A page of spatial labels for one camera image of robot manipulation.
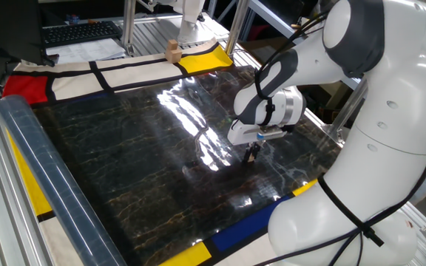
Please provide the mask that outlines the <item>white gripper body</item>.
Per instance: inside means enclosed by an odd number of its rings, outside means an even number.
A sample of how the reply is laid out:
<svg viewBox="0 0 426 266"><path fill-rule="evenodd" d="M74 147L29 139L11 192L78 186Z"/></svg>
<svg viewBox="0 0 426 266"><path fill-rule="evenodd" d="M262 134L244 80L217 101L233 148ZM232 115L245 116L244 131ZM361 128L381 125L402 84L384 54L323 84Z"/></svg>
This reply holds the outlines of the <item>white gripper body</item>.
<svg viewBox="0 0 426 266"><path fill-rule="evenodd" d="M240 120L236 119L229 128L227 138L233 146L238 146L262 141L263 138L259 136L259 133L260 127L258 125L243 124Z"/></svg>

